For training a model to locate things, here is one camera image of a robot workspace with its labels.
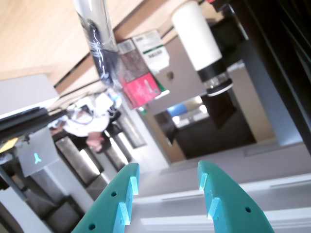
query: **black panel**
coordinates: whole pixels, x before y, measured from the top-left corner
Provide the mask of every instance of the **black panel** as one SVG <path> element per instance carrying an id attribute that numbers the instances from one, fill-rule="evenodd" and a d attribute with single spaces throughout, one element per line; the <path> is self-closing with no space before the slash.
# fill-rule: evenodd
<path id="1" fill-rule="evenodd" d="M 155 115 L 155 119 L 157 120 L 163 133 L 166 135 L 166 138 L 172 144 L 175 139 L 175 135 L 178 129 L 176 128 L 169 112 L 165 111 L 165 112 L 159 113 Z"/>
<path id="2" fill-rule="evenodd" d="M 256 142 L 232 90 L 201 98 L 210 117 L 186 126 L 176 134 L 187 159 Z"/>

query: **blue object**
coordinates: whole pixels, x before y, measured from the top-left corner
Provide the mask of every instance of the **blue object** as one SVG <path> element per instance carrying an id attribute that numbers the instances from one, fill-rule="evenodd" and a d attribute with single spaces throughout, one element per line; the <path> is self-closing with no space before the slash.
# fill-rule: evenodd
<path id="1" fill-rule="evenodd" d="M 273 233 L 264 212 L 224 171 L 200 161 L 199 189 L 205 193 L 207 214 L 215 233 Z"/>
<path id="2" fill-rule="evenodd" d="M 109 183 L 72 233 L 123 233 L 138 194 L 139 165 L 128 164 Z"/>
<path id="3" fill-rule="evenodd" d="M 186 108 L 184 103 L 176 104 L 172 107 L 169 107 L 167 110 L 170 113 L 171 117 L 179 116 L 188 112 L 188 109 Z"/>

